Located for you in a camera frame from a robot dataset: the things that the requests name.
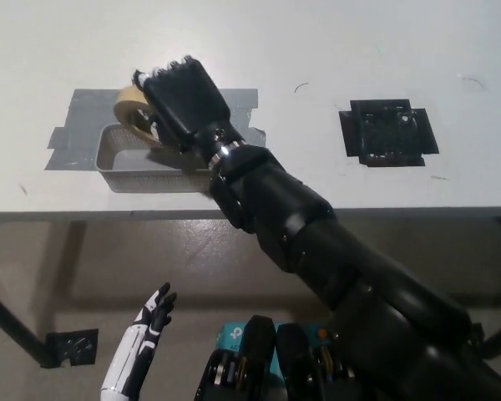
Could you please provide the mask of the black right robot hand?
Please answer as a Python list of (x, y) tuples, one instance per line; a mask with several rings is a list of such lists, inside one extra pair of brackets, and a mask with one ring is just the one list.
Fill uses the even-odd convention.
[(205, 162), (244, 139), (230, 122), (230, 108), (202, 63), (189, 55), (132, 82), (151, 108), (162, 144), (182, 153), (194, 151)]

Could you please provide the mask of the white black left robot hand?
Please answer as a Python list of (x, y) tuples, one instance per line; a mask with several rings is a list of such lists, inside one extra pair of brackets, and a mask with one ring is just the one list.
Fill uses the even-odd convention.
[(102, 400), (138, 400), (177, 294), (164, 283), (127, 327), (100, 389)]

